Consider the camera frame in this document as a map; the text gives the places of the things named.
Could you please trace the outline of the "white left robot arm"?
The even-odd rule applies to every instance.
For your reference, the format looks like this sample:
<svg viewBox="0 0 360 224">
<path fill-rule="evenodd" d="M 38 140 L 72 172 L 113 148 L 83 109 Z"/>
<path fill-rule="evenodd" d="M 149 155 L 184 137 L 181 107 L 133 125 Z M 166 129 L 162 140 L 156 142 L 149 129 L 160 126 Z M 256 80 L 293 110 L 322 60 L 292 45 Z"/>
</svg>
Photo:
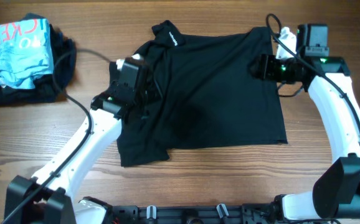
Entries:
<svg viewBox="0 0 360 224">
<path fill-rule="evenodd" d="M 74 198 L 102 152 L 116 141 L 134 111 L 160 97 L 151 70 L 136 54 L 111 63 L 109 87 L 94 97 L 86 118 L 59 153 L 31 178 L 7 187 L 4 223 L 109 223 L 111 205 Z"/>
</svg>

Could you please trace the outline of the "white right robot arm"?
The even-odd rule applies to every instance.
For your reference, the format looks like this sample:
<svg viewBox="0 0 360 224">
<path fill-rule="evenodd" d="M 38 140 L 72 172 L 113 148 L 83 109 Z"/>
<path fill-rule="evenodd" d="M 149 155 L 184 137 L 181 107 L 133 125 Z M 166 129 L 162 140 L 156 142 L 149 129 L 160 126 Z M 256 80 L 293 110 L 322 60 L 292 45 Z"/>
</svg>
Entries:
<svg viewBox="0 0 360 224">
<path fill-rule="evenodd" d="M 332 155 L 331 166 L 309 192 L 282 197 L 283 218 L 300 223 L 360 219 L 360 109 L 346 61 L 329 55 L 324 24 L 302 24 L 297 33 L 282 26 L 272 37 L 277 52 L 258 58 L 257 78 L 301 83 L 320 113 Z"/>
</svg>

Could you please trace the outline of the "black t-shirt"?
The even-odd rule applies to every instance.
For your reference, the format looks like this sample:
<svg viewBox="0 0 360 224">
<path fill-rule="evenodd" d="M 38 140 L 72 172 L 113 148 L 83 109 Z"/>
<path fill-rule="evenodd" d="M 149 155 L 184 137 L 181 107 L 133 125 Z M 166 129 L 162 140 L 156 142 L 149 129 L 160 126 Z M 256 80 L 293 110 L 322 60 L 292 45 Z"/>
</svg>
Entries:
<svg viewBox="0 0 360 224">
<path fill-rule="evenodd" d="M 123 126 L 123 167 L 168 160 L 170 149 L 287 142 L 277 84 L 255 76 L 256 60 L 272 52 L 266 27 L 211 37 L 164 21 L 152 32 L 137 53 L 152 69 L 159 98 L 145 118 L 132 113 Z"/>
</svg>

